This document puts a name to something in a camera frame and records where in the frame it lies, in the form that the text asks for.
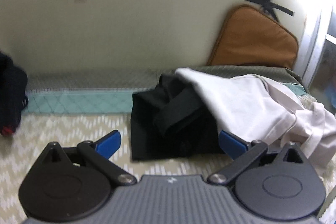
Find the white t-shirt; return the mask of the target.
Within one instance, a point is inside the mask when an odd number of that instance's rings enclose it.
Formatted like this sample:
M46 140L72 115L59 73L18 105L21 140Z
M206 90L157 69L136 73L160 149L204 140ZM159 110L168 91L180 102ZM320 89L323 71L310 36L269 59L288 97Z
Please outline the white t-shirt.
M218 131L244 141L273 143L295 125L290 104L302 106L286 86L260 75L225 79L190 68L178 68L175 74L192 85L215 118Z

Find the patterned bed cover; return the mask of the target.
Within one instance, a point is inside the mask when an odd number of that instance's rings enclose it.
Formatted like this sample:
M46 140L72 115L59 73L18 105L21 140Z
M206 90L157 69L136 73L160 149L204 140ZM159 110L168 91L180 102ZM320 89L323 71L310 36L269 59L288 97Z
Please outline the patterned bed cover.
M97 223L247 223L247 217L234 214L222 194L203 182L229 164L227 156L131 161L131 94L154 87L160 75L160 70L115 70L34 77L18 130L1 138L1 223L26 220L18 190L49 142L72 147L112 130L121 134L112 162L145 181L118 192Z

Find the black folded garment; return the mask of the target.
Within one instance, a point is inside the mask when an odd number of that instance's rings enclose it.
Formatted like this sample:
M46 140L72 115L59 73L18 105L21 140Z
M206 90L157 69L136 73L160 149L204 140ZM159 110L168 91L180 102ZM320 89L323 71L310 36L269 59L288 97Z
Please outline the black folded garment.
M222 152L217 123L191 84L173 75L161 75L155 88L134 93L132 99L132 160Z

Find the beige garment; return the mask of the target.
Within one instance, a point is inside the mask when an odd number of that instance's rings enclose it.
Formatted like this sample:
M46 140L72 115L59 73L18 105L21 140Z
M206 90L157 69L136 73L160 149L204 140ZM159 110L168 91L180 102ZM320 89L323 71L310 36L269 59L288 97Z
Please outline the beige garment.
M260 77L275 103L270 128L262 140L272 144L280 139L301 143L301 150L319 172L323 172L335 154L335 117L322 103L312 102L305 107L288 87L266 77Z

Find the orange-brown cushion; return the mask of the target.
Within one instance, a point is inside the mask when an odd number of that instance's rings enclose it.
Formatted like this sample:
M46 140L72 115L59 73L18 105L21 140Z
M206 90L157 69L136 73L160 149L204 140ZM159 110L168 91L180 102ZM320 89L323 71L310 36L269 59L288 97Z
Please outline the orange-brown cushion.
M294 34L255 7L244 4L227 12L207 64L292 69L298 49Z

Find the black bag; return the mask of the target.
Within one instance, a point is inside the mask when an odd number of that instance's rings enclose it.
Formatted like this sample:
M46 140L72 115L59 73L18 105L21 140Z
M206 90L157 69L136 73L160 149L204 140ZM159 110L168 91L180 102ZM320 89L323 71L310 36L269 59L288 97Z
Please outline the black bag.
M12 136L21 122L21 113L27 107L28 77L11 57L1 53L1 135Z

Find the black tape cross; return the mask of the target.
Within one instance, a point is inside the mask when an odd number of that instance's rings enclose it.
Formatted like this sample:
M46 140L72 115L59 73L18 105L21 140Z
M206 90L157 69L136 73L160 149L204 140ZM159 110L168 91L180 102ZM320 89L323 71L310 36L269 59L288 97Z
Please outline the black tape cross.
M260 9L265 14L269 15L276 22L280 22L278 16L275 13L275 9L284 12L287 15L294 16L294 12L290 9L287 9L283 6L280 6L276 3L273 3L272 0L245 0L246 2L250 2L260 6Z

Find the window frame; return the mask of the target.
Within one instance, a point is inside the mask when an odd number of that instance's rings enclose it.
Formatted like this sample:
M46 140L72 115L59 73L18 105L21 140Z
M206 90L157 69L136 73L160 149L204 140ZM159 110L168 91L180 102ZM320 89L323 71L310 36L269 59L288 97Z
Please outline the window frame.
M321 12L315 12L306 17L298 56L293 68L306 88L310 87L318 71L332 14L333 8L327 7Z

